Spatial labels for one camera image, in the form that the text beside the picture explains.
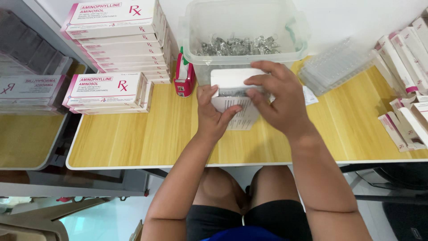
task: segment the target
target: yellow wood grain surface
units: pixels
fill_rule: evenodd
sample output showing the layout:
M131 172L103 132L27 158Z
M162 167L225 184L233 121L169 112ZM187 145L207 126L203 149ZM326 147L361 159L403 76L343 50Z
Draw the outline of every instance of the yellow wood grain surface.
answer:
M303 61L292 71L297 73ZM428 150L398 152L379 115L395 96L372 67L307 107L336 161L428 158ZM87 115L69 154L73 168L173 165L198 126L195 93L180 98L173 84L155 85L148 114ZM226 131L208 164L291 162L287 138L262 117L250 131Z
M86 67L74 64L70 75ZM61 126L63 115L0 115L0 168L36 168L43 164Z

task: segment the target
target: red tape dispenser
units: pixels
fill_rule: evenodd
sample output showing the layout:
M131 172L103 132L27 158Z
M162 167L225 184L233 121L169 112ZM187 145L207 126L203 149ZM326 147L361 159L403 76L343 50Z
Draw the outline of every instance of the red tape dispenser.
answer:
M195 88L193 64L187 62L182 53L178 54L174 85L177 95L183 98L189 97Z

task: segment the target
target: floor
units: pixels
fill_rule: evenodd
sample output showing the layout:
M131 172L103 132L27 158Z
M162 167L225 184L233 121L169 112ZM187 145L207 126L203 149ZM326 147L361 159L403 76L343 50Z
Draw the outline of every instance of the floor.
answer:
M225 167L244 189L250 184L253 175L261 166ZM386 190L369 186L356 174L345 174L345 178L355 194L387 195ZM151 177L148 197L130 197L121 202L118 198L111 202L86 209L68 216L64 223L70 241L127 241L134 232L139 220L143 220L162 179ZM396 241L380 202L358 201L358 207L370 235L374 241Z

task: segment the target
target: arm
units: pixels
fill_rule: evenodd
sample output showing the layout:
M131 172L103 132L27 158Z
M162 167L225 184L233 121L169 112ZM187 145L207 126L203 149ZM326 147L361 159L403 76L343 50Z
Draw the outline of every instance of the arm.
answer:
M253 62L252 67L271 73L244 83L263 85L276 97L269 104L257 90L247 92L266 121L288 138L296 186L314 240L371 240L351 188L309 120L296 75L270 61Z
M239 105L234 105L224 113L218 112L211 104L216 90L216 86L198 87L198 131L156 192L147 211L141 240L186 239L186 216L208 156L223 136L229 121L242 110Z

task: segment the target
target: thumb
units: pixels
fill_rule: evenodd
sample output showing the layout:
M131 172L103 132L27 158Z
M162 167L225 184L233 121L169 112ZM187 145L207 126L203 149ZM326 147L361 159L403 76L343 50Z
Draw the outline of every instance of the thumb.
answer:
M249 98L251 98L254 106L259 110L260 114L266 119L266 117L269 118L269 116L272 115L272 112L274 111L270 104L268 103L268 100L265 99L265 97L256 89L249 89L247 90L247 95Z
M229 121L233 119L233 117L236 115L236 113L242 111L242 107L240 105L232 105L231 107L227 108L223 112L223 114L220 117L220 124L227 125Z

